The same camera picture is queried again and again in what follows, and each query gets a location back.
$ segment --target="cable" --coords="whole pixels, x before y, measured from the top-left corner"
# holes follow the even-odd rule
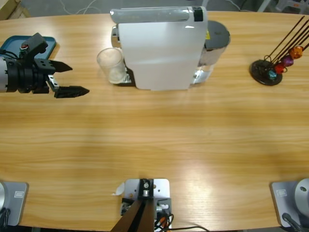
[[[158,217],[158,219],[154,223],[154,231],[156,231],[157,229],[161,229],[159,232],[164,232],[164,231],[181,231],[181,230],[189,230],[189,229],[202,229],[202,230],[204,230],[206,232],[210,232],[209,230],[207,230],[206,228],[204,228],[202,226],[170,228],[169,226],[172,224],[173,220],[174,220],[174,215],[173,214],[167,215],[166,213],[162,213],[161,217]]]
[[[248,0],[244,0],[244,1],[242,2],[242,4],[240,5],[240,9],[243,8],[243,6],[245,5],[245,3],[246,3],[247,1],[248,1]]]
[[[14,52],[10,52],[10,51],[4,50],[4,49],[0,49],[0,55],[4,55],[4,56],[10,57],[12,59],[19,59],[19,57]]]
[[[207,230],[206,228],[202,227],[202,226],[190,226],[190,227],[179,227],[179,228],[165,228],[163,230],[161,230],[160,232],[163,231],[180,231],[180,230],[189,230],[189,229],[202,229],[206,232],[210,232],[209,230]]]
[[[236,5],[232,0],[225,0],[225,1],[228,1],[228,2],[230,2],[232,5],[234,5],[239,11],[241,10],[241,8],[238,6],[238,5]]]
[[[94,2],[96,2],[96,1],[97,1],[97,0],[93,0],[93,1],[91,1],[91,3],[89,3],[89,5],[86,7],[86,9],[85,9],[83,15],[87,12],[87,10],[89,9],[89,7],[90,7]]]
[[[83,11],[83,10],[84,10],[83,15],[84,15],[84,14],[87,12],[88,9],[96,9],[97,11],[99,11],[100,14],[102,13],[102,11],[101,11],[98,7],[93,7],[93,6],[91,6],[91,5],[92,5],[95,1],[97,1],[97,0],[93,0],[87,7],[84,7],[84,8],[82,8],[82,9],[78,10],[76,13],[71,13],[71,12],[69,12],[69,11],[67,10],[65,4],[63,3],[63,1],[62,1],[62,0],[59,0],[59,1],[60,1],[61,5],[63,6],[64,12],[67,13],[68,15],[73,15],[73,14],[74,14],[74,15],[78,15],[79,12],[81,12],[81,11]]]
[[[2,208],[0,211],[0,231],[6,229],[9,222],[10,209]]]
[[[288,213],[282,214],[282,219],[285,220],[296,232],[305,232],[306,230],[291,218]]]
[[[10,51],[5,50],[5,53],[9,53],[9,54],[13,55],[15,57],[15,59],[18,59],[18,56],[14,52],[10,52]]]

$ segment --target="yellow sticker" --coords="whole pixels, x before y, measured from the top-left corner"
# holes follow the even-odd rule
[[[211,39],[211,35],[209,34],[209,31],[208,31],[208,30],[207,30],[205,39],[206,39],[206,40],[210,40],[210,39]]]

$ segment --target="glass cup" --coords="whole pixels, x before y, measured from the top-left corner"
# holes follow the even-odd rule
[[[109,82],[119,84],[126,79],[124,56],[119,48],[106,48],[97,56],[97,62]]]

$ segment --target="black cable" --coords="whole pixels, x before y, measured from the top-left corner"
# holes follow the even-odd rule
[[[11,55],[13,55],[13,56],[15,56],[16,57],[16,59],[18,59],[19,57],[14,53],[14,52],[10,52],[10,51],[6,51],[5,50],[5,53],[9,53],[9,54],[11,54]]]
[[[202,229],[202,230],[204,230],[206,232],[210,232],[209,230],[207,230],[206,228],[204,228],[202,226],[190,226],[190,227],[179,227],[179,228],[164,228],[160,232],[163,232],[163,231],[181,231],[181,230],[189,230],[189,229]]]
[[[0,231],[6,229],[9,222],[10,209],[2,208],[0,211]]]
[[[294,221],[288,213],[282,214],[283,220],[285,220],[296,232],[305,232],[306,230]]]
[[[4,50],[4,49],[0,49],[0,55],[5,55],[5,56],[8,56],[12,59],[19,59],[19,57],[14,52],[10,52],[10,51]]]
[[[12,57],[12,56],[10,56],[8,54],[4,54],[4,56],[7,56],[7,57],[12,58],[12,59],[19,59],[19,58],[16,58],[16,57]]]
[[[244,0],[244,1],[242,2],[242,4],[240,5],[240,10],[242,10],[243,6],[245,5],[245,3],[246,3],[247,1],[248,1],[248,0]]]

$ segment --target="metal robot mount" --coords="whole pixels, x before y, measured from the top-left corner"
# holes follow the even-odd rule
[[[167,179],[129,179],[125,182],[122,217],[111,232],[153,232],[157,218],[171,215]]]
[[[49,85],[55,98],[75,98],[88,93],[81,86],[59,86],[53,74],[72,70],[67,64],[34,58],[44,53],[47,46],[45,39],[36,33],[21,44],[19,56],[0,50],[0,55],[5,56],[0,58],[0,92],[49,93]]]
[[[28,184],[0,182],[0,230],[17,226],[23,212]]]
[[[309,178],[301,181],[274,182],[271,192],[278,222],[285,230],[309,228]]]

